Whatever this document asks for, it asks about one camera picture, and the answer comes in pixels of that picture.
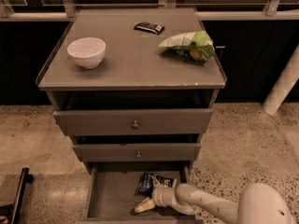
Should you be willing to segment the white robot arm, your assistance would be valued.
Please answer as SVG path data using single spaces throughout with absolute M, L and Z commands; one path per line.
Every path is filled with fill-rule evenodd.
M 298 108 L 282 95 L 262 105 L 217 105 L 186 184 L 153 181 L 137 212 L 202 210 L 226 224 L 298 224 Z

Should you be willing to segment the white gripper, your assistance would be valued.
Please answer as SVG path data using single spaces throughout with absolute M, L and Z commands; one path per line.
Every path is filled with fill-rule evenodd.
M 162 186 L 161 182 L 155 177 L 151 176 L 153 183 L 153 192 L 151 198 L 145 198 L 141 203 L 135 207 L 136 213 L 142 213 L 153 209 L 156 205 L 161 207 L 171 206 L 174 208 L 177 204 L 175 190 L 166 186 Z

